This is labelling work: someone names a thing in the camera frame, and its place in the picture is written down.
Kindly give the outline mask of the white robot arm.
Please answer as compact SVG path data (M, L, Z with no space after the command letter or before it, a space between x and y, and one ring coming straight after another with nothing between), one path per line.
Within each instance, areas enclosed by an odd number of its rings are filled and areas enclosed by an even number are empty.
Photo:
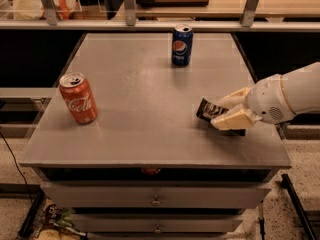
M262 79L225 96L218 105L227 109L211 120L218 130L249 129L258 121L278 124L298 114L319 112L320 63Z

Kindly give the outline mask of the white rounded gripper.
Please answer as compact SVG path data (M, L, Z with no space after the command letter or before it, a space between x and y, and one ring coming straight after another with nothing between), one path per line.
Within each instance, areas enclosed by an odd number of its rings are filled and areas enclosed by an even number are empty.
M246 97L250 109L243 105ZM218 105L230 109L211 120L211 124L222 131L249 129L261 120L278 124L295 116L286 100L280 74L258 81L251 89L241 88L221 98Z

